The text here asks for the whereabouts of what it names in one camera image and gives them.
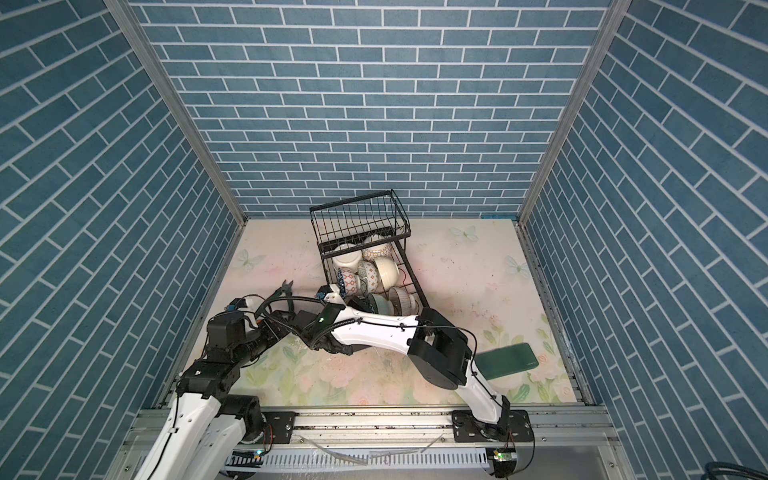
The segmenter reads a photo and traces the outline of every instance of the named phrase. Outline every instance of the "patterned bowl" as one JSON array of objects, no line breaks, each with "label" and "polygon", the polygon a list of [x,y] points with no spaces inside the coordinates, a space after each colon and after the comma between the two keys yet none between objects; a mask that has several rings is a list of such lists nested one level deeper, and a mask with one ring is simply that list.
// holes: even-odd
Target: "patterned bowl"
[{"label": "patterned bowl", "polygon": [[416,298],[405,289],[394,286],[389,289],[389,301],[395,307],[395,315],[408,316],[417,313],[418,304]]},{"label": "patterned bowl", "polygon": [[376,271],[376,267],[370,262],[360,262],[357,267],[357,275],[360,277],[360,283],[366,285],[366,290],[373,293],[379,289],[381,285],[381,279],[379,278],[379,272]]},{"label": "patterned bowl", "polygon": [[336,279],[339,281],[339,289],[341,290],[341,296],[355,296],[359,291],[360,281],[355,272],[349,268],[339,268],[339,272],[336,275]]},{"label": "patterned bowl", "polygon": [[[371,235],[370,237],[366,238],[363,243],[377,242],[379,240],[384,240],[384,237],[381,235]],[[377,257],[389,257],[391,254],[392,245],[389,243],[382,243],[381,245],[376,245],[375,247],[362,249],[362,258],[368,260],[369,262],[372,262],[373,259]]]}]

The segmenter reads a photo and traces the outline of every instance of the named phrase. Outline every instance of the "white bowl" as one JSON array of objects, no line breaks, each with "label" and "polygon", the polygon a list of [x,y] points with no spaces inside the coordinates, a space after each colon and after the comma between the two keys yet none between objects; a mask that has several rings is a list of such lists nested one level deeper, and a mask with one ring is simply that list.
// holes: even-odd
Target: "white bowl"
[{"label": "white bowl", "polygon": [[373,259],[376,264],[376,268],[379,270],[379,277],[382,279],[381,287],[384,291],[389,290],[400,277],[400,270],[397,268],[397,264],[388,257],[376,257]]},{"label": "white bowl", "polygon": [[[338,252],[353,247],[356,247],[354,243],[344,243],[333,249],[333,251]],[[333,261],[333,265],[335,265],[336,268],[349,268],[351,271],[356,272],[357,264],[362,261],[362,253],[360,253],[359,250],[344,253],[343,255],[331,258],[331,261]]]}]

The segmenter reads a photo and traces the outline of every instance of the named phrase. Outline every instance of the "aluminum frame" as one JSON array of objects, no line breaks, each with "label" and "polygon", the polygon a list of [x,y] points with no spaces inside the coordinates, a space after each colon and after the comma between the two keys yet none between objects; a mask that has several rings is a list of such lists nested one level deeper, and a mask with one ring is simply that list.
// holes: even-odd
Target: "aluminum frame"
[{"label": "aluminum frame", "polygon": [[[313,447],[309,440],[325,449],[423,449],[425,452],[475,452],[502,442],[455,443],[451,411],[464,406],[410,407],[317,407],[293,409],[296,420],[291,442],[274,445],[273,452],[305,452]],[[603,406],[564,404],[559,406],[516,405],[528,411],[535,434],[535,448],[556,446],[598,447],[607,477],[628,480],[634,476],[628,465],[610,416]],[[265,408],[264,412],[284,409]],[[160,434],[170,409],[141,410],[126,441],[112,464],[107,480],[131,480],[137,466]],[[516,442],[522,451],[533,442]],[[307,464],[303,472],[312,472]]]},{"label": "aluminum frame", "polygon": [[133,48],[139,62],[144,66],[144,70],[152,80],[157,92],[163,98],[170,114],[176,119],[179,129],[187,141],[189,141],[195,154],[197,154],[197,159],[208,173],[227,208],[235,217],[237,224],[243,227],[247,220],[245,212],[243,212],[230,185],[227,183],[224,175],[222,175],[221,169],[216,164],[216,160],[214,160],[214,156],[210,152],[207,143],[194,124],[189,111],[187,111],[187,107],[184,106],[179,92],[176,91],[173,82],[165,71],[165,67],[163,67],[160,57],[157,56],[157,52],[152,47],[149,37],[147,37],[146,32],[139,25],[134,10],[127,0],[104,0],[104,3],[123,32],[123,35],[125,35],[126,40],[128,40],[128,44]]},{"label": "aluminum frame", "polygon": [[518,215],[518,220],[521,223],[527,222],[533,212],[536,200],[541,195],[541,190],[544,188],[544,184],[549,177],[549,172],[552,171],[554,163],[557,161],[558,155],[563,148],[565,139],[571,132],[576,115],[581,109],[587,93],[589,93],[589,87],[592,86],[592,81],[598,76],[600,65],[602,65],[605,59],[608,47],[611,46],[611,42],[614,40],[614,36],[619,29],[621,21],[624,19],[624,14],[627,12],[630,3],[632,3],[632,0],[613,0],[611,7],[603,17],[600,29],[598,30],[598,36],[595,38],[592,48],[589,49],[589,54],[584,61],[581,74],[576,80],[576,85],[574,85],[570,97],[568,97],[568,103],[563,109],[563,115],[560,117],[558,126],[552,134],[547,150],[541,157],[541,164],[536,170],[531,186],[528,188],[528,194],[525,195],[523,200],[520,214]]}]

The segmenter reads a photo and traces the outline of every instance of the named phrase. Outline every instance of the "black mounting plate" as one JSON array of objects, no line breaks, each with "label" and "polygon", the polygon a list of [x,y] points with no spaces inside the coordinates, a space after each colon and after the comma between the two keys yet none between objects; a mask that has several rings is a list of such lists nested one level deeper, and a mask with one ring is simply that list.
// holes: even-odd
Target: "black mounting plate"
[{"label": "black mounting plate", "polygon": [[[454,410],[451,412],[453,422],[453,441],[456,443],[493,442],[480,433],[475,425],[472,412],[469,410]],[[509,411],[509,429],[515,442],[533,442],[531,419],[525,410]]]},{"label": "black mounting plate", "polygon": [[277,445],[290,443],[290,437],[293,435],[293,423],[296,421],[296,413],[263,412],[263,414],[266,419],[264,426],[272,426],[272,443]]}]

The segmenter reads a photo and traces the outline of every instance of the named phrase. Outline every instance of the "ceramic bowl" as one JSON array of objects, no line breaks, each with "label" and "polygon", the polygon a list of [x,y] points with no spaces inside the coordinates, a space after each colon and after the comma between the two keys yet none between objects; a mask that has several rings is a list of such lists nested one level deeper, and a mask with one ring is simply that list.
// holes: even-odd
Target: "ceramic bowl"
[{"label": "ceramic bowl", "polygon": [[[384,237],[381,235],[371,235],[370,237],[366,238],[363,243],[378,242],[379,240],[384,240]],[[389,243],[382,243],[381,245],[376,245],[375,247],[362,249],[362,257],[369,262],[373,261],[373,259],[377,257],[389,257],[391,254],[392,245]]]},{"label": "ceramic bowl", "polygon": [[360,283],[366,285],[367,292],[374,293],[381,285],[379,272],[376,271],[376,266],[373,263],[360,262],[360,265],[357,267],[357,276],[360,277]]},{"label": "ceramic bowl", "polygon": [[405,289],[393,287],[389,289],[389,300],[395,307],[395,315],[414,315],[419,312],[419,304],[416,302],[416,298],[406,292]]},{"label": "ceramic bowl", "polygon": [[360,279],[349,268],[339,268],[337,275],[339,289],[342,290],[342,296],[355,296],[359,293]]},{"label": "ceramic bowl", "polygon": [[[333,251],[338,252],[341,250],[352,248],[354,246],[355,246],[354,243],[344,243],[342,245],[339,245],[335,249],[333,249]],[[360,253],[360,251],[357,250],[356,252],[344,253],[343,255],[333,257],[331,260],[333,261],[333,265],[336,268],[348,268],[352,271],[355,271],[357,270],[358,263],[362,261],[362,253]]]},{"label": "ceramic bowl", "polygon": [[371,304],[376,305],[376,313],[379,315],[395,315],[395,307],[393,306],[392,302],[384,298],[384,296],[379,295],[378,293],[371,294],[371,297],[373,297]]},{"label": "ceramic bowl", "polygon": [[395,286],[400,274],[395,262],[388,257],[376,257],[373,262],[379,271],[379,278],[382,279],[381,287],[386,291]]}]

